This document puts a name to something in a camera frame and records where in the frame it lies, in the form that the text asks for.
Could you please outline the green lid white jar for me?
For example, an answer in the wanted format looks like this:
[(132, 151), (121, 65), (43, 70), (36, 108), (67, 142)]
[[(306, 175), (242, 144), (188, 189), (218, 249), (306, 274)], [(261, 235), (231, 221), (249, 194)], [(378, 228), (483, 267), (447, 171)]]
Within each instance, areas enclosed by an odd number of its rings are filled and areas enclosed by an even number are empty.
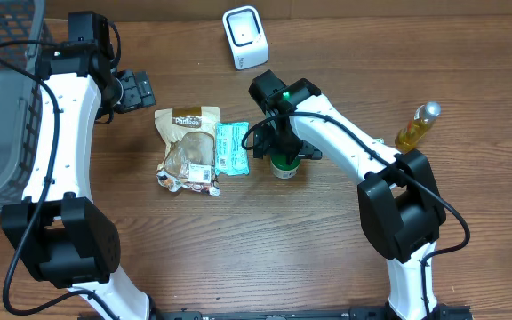
[(287, 156), (276, 154), (270, 156), (270, 170), (278, 178), (287, 180), (297, 174), (301, 160), (296, 158), (288, 163)]

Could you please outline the teal snack packet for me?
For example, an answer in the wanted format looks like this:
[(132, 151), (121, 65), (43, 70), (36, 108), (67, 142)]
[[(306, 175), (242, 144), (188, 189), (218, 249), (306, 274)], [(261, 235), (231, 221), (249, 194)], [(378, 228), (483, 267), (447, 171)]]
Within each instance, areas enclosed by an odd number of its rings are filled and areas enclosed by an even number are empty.
[(242, 139), (249, 129), (247, 122), (218, 123), (216, 126), (215, 171), (228, 176), (248, 175), (247, 151)]

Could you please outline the brown Pantree snack bag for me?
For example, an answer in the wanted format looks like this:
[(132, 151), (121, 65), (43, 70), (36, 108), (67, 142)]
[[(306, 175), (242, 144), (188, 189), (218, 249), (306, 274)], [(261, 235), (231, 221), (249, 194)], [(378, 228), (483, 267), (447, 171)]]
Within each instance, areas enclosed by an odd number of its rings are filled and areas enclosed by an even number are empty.
[(218, 107), (166, 108), (155, 112), (155, 127), (165, 144), (157, 166), (158, 183), (171, 192), (182, 189), (218, 196), (216, 125)]

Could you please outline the yellow drink bottle silver cap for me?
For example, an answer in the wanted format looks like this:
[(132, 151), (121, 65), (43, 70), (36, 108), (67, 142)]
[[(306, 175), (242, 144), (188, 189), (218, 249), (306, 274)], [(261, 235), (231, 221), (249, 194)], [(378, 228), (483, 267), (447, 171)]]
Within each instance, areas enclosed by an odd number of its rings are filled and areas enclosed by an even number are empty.
[(398, 132), (395, 138), (396, 148), (404, 154), (416, 148), (441, 115), (441, 111), (441, 105), (436, 101), (429, 101), (418, 107), (413, 119)]

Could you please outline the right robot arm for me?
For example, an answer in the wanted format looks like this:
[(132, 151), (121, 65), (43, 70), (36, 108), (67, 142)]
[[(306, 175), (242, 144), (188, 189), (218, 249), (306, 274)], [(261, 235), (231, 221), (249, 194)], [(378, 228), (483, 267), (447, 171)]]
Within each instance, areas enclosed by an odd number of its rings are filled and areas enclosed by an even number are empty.
[(445, 212), (428, 159), (376, 141), (305, 78), (286, 85), (268, 70), (249, 93), (266, 116), (251, 129), (250, 149), (270, 157), (276, 176), (296, 171), (302, 159), (327, 156), (357, 185), (361, 228), (388, 264), (387, 317), (440, 318), (429, 254)]

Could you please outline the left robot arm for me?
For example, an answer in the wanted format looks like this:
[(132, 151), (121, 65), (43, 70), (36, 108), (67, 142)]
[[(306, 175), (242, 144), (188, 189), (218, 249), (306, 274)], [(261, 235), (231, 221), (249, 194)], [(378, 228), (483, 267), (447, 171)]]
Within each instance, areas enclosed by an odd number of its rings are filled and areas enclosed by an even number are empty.
[(119, 33), (95, 12), (70, 13), (67, 40), (42, 47), (30, 74), (42, 93), (33, 170), (20, 202), (1, 211), (12, 263), (63, 299), (83, 298), (99, 318), (156, 319), (155, 302), (122, 268), (118, 231), (90, 188), (94, 126), (153, 106), (148, 77), (118, 69)]

